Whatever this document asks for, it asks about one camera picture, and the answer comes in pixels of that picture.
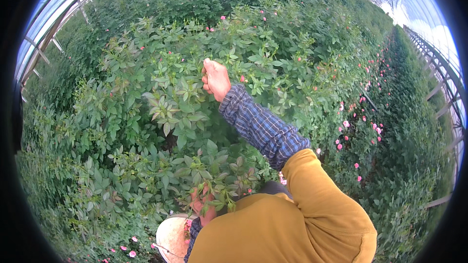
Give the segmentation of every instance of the plaid shirt sleeve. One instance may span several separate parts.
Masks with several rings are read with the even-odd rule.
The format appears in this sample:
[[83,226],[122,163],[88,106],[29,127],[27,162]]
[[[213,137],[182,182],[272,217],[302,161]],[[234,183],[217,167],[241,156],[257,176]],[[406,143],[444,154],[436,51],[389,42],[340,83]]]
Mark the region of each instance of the plaid shirt sleeve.
[[281,171],[295,153],[310,147],[310,140],[300,137],[297,128],[252,102],[243,84],[231,87],[219,112],[248,143],[268,158],[270,166],[277,171]]

